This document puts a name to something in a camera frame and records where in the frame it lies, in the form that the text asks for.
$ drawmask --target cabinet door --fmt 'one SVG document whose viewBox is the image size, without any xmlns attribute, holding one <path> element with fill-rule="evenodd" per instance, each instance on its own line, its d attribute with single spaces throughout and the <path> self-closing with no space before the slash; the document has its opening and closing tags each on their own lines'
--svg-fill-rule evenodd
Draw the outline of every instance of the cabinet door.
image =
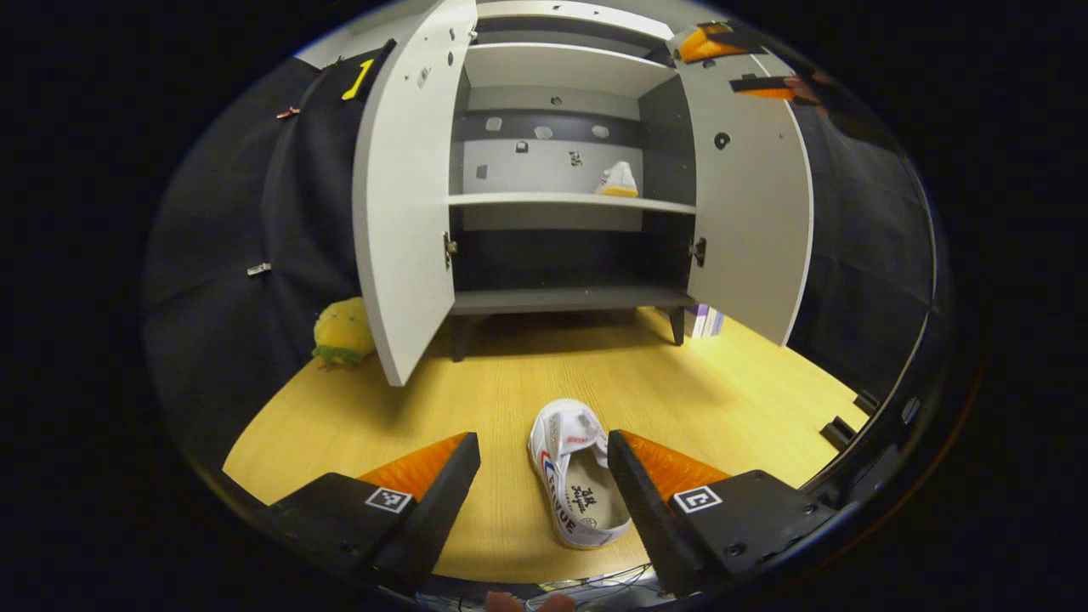
<svg viewBox="0 0 1088 612">
<path fill-rule="evenodd" d="M 677 62 L 695 138 L 694 237 L 706 238 L 703 265 L 692 258 L 688 293 L 786 344 L 808 274 L 812 175 L 789 103 L 729 85 L 744 74 L 769 76 L 765 57 L 716 58 L 705 68 Z M 724 148 L 718 134 L 728 136 Z"/>
<path fill-rule="evenodd" d="M 454 304 L 449 140 L 474 0 L 445 0 L 398 40 L 359 124 L 351 208 L 362 297 L 390 383 L 404 385 Z"/>
</svg>

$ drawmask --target human hand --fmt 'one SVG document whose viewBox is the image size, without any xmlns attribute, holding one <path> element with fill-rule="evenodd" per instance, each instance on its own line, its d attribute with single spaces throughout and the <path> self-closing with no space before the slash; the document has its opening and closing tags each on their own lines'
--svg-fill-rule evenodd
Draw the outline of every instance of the human hand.
<svg viewBox="0 0 1088 612">
<path fill-rule="evenodd" d="M 573 598 L 565 595 L 553 595 L 547 598 L 543 605 L 537 608 L 537 612 L 574 612 Z M 524 607 L 512 596 L 505 592 L 487 593 L 487 612 L 524 612 Z"/>
</svg>

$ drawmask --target shoe insole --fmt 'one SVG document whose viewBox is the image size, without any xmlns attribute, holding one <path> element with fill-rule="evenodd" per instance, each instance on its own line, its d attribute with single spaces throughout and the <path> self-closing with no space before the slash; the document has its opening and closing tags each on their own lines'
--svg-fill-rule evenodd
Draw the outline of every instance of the shoe insole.
<svg viewBox="0 0 1088 612">
<path fill-rule="evenodd" d="M 611 529 L 630 517 L 611 473 L 597 465 L 590 449 L 570 455 L 566 492 L 572 518 L 590 527 Z"/>
</svg>

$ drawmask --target black fabric backdrop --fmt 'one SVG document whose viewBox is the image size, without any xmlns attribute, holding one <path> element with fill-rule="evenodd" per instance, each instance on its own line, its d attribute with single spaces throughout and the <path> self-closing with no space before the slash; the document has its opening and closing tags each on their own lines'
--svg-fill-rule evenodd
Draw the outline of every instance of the black fabric backdrop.
<svg viewBox="0 0 1088 612">
<path fill-rule="evenodd" d="M 363 87 L 342 100 L 370 58 Z M 170 429 L 212 474 L 309 360 L 320 311 L 360 294 L 351 167 L 383 58 L 375 50 L 322 71 L 288 59 L 217 119 L 163 197 L 148 245 L 144 344 Z M 289 106 L 301 113 L 275 119 Z M 265 261 L 271 271 L 247 276 Z"/>
<path fill-rule="evenodd" d="M 910 162 L 791 105 L 808 150 L 815 219 L 808 279 L 788 346 L 883 400 L 930 307 L 934 261 Z"/>
</svg>

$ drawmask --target white wall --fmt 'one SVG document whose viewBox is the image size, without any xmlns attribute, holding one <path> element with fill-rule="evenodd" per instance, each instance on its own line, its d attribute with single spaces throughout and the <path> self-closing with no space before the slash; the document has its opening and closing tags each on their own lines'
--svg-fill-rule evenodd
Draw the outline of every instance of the white wall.
<svg viewBox="0 0 1088 612">
<path fill-rule="evenodd" d="M 400 0 L 390 2 L 376 11 L 370 11 L 326 34 L 295 57 L 317 68 L 325 68 L 336 58 L 349 58 L 373 51 L 393 38 L 400 41 L 405 33 L 411 32 L 422 14 L 435 0 Z"/>
<path fill-rule="evenodd" d="M 502 0 L 477 0 L 478 4 L 499 2 Z M 599 4 L 610 9 L 619 9 L 644 17 L 659 21 L 679 33 L 685 27 L 697 23 L 720 20 L 726 16 L 721 11 L 704 7 L 692 0 L 584 0 L 586 4 Z"/>
<path fill-rule="evenodd" d="M 478 3 L 487 1 L 499 0 L 478 0 Z M 324 68 L 335 62 L 337 57 L 349 58 L 378 49 L 390 38 L 399 42 L 400 37 L 410 32 L 420 16 L 435 2 L 436 0 L 390 2 L 329 33 L 295 53 L 295 57 L 317 68 Z M 592 0 L 586 3 L 644 15 L 668 24 L 677 33 L 696 23 L 724 16 L 719 11 L 691 0 Z"/>
</svg>

